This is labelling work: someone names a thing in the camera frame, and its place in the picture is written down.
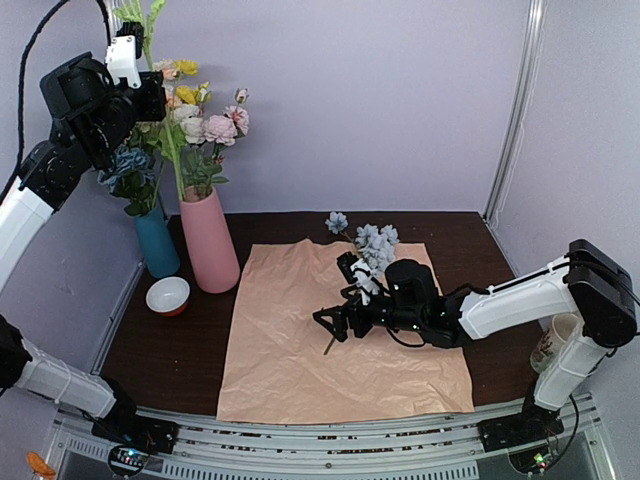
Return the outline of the peach flower stem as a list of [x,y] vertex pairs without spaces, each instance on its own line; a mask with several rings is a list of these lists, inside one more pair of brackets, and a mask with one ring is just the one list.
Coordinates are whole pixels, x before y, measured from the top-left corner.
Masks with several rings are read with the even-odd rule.
[[180,62],[171,59],[162,59],[152,63],[152,70],[160,72],[163,76],[163,88],[165,90],[167,107],[174,109],[183,104],[177,94],[177,81],[181,78],[182,70]]

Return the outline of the white rose stem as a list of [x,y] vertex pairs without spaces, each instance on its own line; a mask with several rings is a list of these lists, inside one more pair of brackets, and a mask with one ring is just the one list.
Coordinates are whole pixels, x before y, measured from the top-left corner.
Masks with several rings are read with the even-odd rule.
[[196,170],[202,161],[204,118],[199,106],[181,104],[171,110],[170,120],[179,198],[181,201],[192,201],[196,195],[188,194],[187,188],[196,184]]

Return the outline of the pink rose leafy stem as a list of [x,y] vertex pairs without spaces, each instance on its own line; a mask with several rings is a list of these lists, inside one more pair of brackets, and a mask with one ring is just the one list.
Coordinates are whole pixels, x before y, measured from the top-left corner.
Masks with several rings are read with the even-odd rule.
[[199,106],[204,118],[205,141],[202,144],[202,161],[196,170],[194,186],[198,195],[206,198],[216,186],[229,182],[223,174],[224,151],[249,133],[250,117],[244,108],[250,96],[249,90],[237,89],[232,105],[226,106],[220,114],[208,117],[204,112],[206,103],[212,98],[208,83],[195,89],[181,86],[178,93],[185,104]]

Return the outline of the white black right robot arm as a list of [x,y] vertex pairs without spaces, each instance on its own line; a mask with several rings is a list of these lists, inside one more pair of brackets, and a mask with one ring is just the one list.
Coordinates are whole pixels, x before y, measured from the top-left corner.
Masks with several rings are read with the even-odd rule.
[[533,273],[486,288],[464,284],[447,295],[440,294],[431,269],[412,259],[391,263],[384,282],[352,253],[339,256],[337,265],[348,283],[341,292],[345,302],[315,312],[313,319],[339,342],[383,327],[390,335],[416,333],[425,345],[457,348],[544,317],[579,316],[579,330],[538,376],[522,411],[482,422],[485,438],[513,432],[530,442],[560,432],[559,411],[574,390],[638,334],[639,300],[630,275],[584,239]]

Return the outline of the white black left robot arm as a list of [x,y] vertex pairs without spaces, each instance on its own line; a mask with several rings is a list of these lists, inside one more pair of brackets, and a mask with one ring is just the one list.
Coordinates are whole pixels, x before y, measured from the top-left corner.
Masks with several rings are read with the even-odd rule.
[[[3,282],[82,175],[111,169],[113,152],[134,125],[166,114],[161,73],[112,74],[89,52],[45,75],[40,89],[52,119],[50,136],[19,155],[18,174],[1,195]],[[22,388],[72,406],[123,444],[144,433],[136,404],[116,381],[47,354],[7,320],[1,322],[1,388]]]

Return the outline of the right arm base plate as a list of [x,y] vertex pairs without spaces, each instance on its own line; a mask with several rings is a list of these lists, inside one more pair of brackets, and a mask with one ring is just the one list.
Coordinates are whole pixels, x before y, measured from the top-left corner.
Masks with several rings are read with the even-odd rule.
[[564,432],[557,412],[520,412],[477,424],[485,452],[510,449]]

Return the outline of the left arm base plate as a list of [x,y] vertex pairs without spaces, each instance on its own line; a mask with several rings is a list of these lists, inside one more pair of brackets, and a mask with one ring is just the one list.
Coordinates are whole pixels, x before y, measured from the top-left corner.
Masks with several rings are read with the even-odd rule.
[[113,426],[105,420],[93,423],[91,433],[103,439],[135,448],[144,453],[171,454],[179,433],[172,421],[135,416],[130,426]]

